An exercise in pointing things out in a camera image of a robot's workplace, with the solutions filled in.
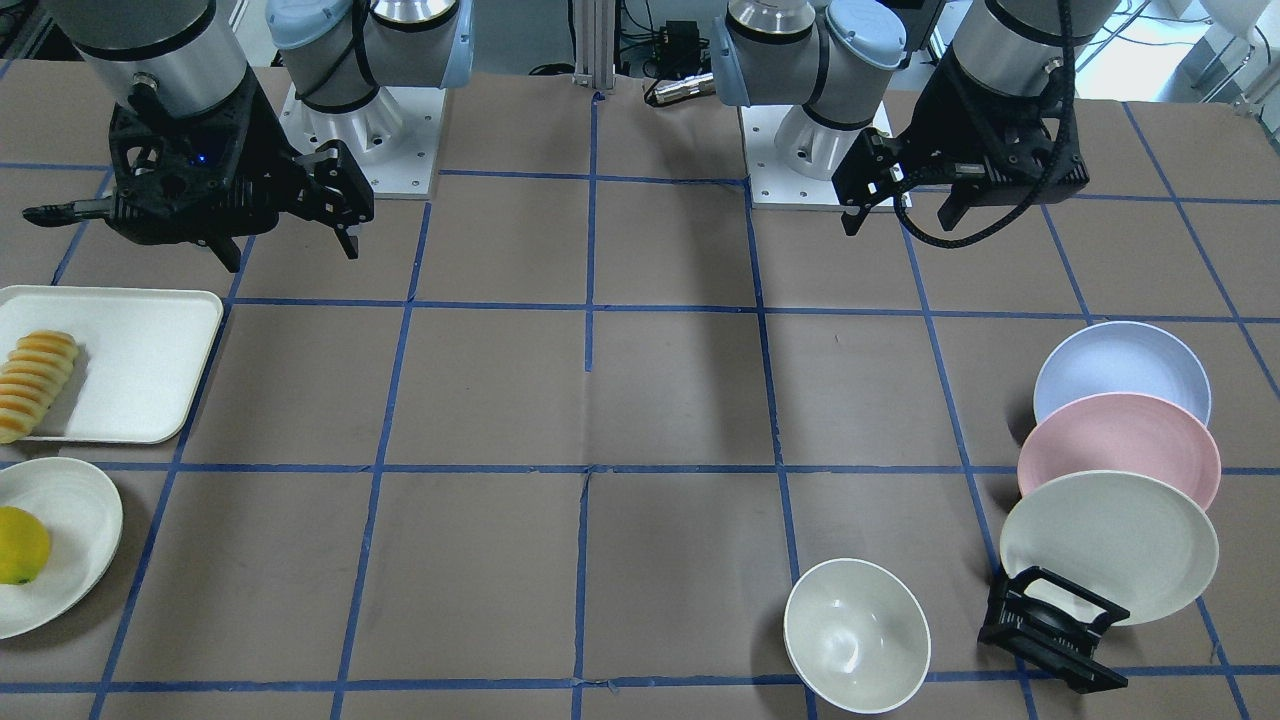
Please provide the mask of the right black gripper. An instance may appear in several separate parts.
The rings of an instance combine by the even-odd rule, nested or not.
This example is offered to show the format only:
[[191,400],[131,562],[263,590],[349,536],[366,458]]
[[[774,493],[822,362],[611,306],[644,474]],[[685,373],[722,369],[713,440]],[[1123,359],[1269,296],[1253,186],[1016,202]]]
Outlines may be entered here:
[[346,258],[358,259],[358,229],[375,217],[375,193],[344,141],[298,155],[251,68],[193,117],[173,115],[159,90],[155,77],[134,74],[111,115],[113,200],[24,208],[22,217],[37,227],[104,220],[143,246],[195,243],[236,273],[236,238],[269,232],[291,206],[329,227]]

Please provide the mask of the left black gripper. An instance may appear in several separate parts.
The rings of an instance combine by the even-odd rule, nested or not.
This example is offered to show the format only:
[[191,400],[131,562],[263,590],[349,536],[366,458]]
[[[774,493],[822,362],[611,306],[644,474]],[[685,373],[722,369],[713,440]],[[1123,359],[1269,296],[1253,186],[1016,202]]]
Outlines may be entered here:
[[987,88],[948,50],[916,100],[901,143],[864,128],[832,174],[846,236],[855,236],[872,210],[906,192],[906,176],[922,173],[951,184],[936,213],[954,231],[972,208],[1014,206],[1050,167],[1053,137],[1046,119],[1073,128],[1062,109],[1066,72],[1037,65],[1039,87],[1028,95]]

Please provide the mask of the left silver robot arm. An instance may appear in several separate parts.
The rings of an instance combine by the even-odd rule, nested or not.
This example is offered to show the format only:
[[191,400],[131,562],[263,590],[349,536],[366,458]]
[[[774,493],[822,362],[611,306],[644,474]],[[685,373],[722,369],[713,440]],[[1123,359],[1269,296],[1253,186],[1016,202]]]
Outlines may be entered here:
[[777,147],[828,182],[846,234],[891,201],[900,225],[963,249],[1089,183],[1076,132],[1076,54],[1112,1],[974,1],[896,135],[873,127],[908,29],[878,1],[730,1],[710,68],[728,106],[785,106]]

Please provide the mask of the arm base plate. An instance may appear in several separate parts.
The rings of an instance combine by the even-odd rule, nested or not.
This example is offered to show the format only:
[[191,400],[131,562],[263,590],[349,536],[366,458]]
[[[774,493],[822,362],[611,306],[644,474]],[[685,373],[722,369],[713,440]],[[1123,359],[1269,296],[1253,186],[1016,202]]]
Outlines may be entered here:
[[338,138],[355,155],[378,199],[431,197],[445,119],[444,88],[384,87],[364,108],[326,114],[294,96],[280,123],[298,150]]
[[745,106],[739,117],[751,204],[764,210],[842,211],[835,170],[863,132],[891,133],[883,106],[859,129],[823,126],[799,105]]

